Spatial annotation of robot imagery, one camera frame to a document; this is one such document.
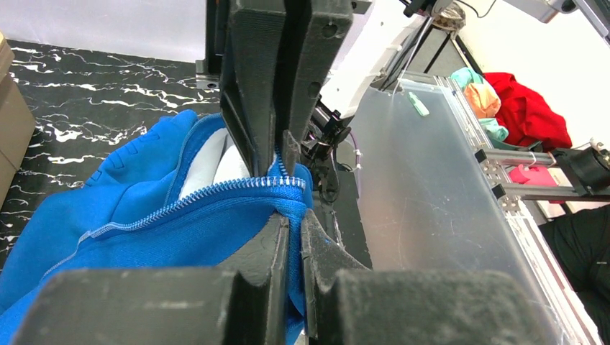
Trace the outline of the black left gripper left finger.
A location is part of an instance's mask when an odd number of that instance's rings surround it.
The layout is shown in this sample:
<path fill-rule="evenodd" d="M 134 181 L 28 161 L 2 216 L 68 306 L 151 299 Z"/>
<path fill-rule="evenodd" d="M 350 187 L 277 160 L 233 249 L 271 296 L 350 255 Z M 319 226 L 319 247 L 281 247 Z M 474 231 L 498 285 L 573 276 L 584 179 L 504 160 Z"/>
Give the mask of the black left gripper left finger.
<path fill-rule="evenodd" d="M 283 344 L 288 219 L 212 268 L 71 270 L 49 281 L 14 344 Z"/>

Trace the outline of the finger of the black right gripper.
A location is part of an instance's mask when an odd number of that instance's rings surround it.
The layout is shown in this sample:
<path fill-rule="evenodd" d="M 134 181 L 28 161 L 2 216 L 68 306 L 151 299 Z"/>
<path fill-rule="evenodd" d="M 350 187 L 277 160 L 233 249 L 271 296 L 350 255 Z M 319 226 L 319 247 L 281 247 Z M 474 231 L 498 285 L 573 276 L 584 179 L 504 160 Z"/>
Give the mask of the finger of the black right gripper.
<path fill-rule="evenodd" d="M 319 93 L 352 25 L 349 1 L 284 1 L 278 51 L 278 140 L 292 174 Z"/>
<path fill-rule="evenodd" d="M 249 173 L 273 161 L 273 83 L 286 10 L 282 1 L 230 1 L 221 73 L 222 117 Z"/>

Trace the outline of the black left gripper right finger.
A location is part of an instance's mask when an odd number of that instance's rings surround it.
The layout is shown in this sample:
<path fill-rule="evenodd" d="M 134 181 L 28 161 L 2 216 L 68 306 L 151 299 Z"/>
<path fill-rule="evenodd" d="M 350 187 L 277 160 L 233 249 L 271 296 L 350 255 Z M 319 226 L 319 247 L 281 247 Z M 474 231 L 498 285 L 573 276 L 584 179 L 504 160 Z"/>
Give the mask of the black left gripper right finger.
<path fill-rule="evenodd" d="M 494 271 L 372 271 L 313 211 L 301 222 L 311 344 L 546 344 L 526 295 Z"/>

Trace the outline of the blue zip jacket white lining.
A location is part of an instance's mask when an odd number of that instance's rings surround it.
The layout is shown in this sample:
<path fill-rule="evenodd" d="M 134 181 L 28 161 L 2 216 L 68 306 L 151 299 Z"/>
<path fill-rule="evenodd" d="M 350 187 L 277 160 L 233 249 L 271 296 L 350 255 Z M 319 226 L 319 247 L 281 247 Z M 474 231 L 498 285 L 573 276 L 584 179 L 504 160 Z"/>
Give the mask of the blue zip jacket white lining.
<path fill-rule="evenodd" d="M 113 151 L 79 189 L 48 196 L 1 272 L 1 342 L 9 344 L 43 285 L 65 270 L 214 266 L 250 241 L 274 212 L 290 222 L 286 341 L 305 324 L 301 222 L 312 177 L 279 155 L 247 171 L 218 114 L 159 120 Z"/>

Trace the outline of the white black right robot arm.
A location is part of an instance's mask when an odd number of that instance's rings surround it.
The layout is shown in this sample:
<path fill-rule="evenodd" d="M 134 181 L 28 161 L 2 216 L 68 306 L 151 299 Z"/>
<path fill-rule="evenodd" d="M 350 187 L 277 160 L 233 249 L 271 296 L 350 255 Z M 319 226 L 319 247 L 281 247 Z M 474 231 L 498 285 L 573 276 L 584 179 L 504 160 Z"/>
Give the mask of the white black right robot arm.
<path fill-rule="evenodd" d="M 351 117 L 416 19 L 441 1 L 208 1 L 206 61 L 251 175 L 292 165 L 318 101 Z"/>

